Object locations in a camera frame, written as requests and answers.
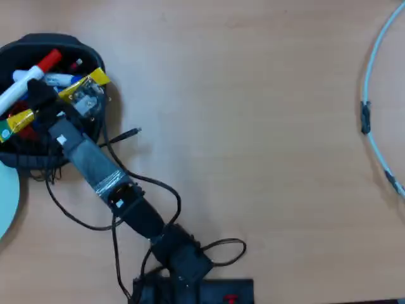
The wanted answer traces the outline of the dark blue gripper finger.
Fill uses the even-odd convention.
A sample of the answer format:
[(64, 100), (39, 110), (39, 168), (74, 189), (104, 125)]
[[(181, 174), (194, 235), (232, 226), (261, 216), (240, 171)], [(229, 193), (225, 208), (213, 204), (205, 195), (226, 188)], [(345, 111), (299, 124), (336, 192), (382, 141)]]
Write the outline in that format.
[(41, 80), (29, 80), (27, 89), (27, 106), (31, 110), (40, 110), (50, 106), (58, 98), (58, 93)]

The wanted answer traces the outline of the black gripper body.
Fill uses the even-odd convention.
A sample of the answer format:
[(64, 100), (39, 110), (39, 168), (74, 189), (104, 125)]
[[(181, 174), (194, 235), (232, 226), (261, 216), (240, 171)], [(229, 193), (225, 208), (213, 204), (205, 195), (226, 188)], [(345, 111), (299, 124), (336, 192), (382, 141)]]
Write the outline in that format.
[(84, 147), (78, 111), (65, 101), (55, 101), (37, 111), (40, 134), (48, 152), (77, 152)]

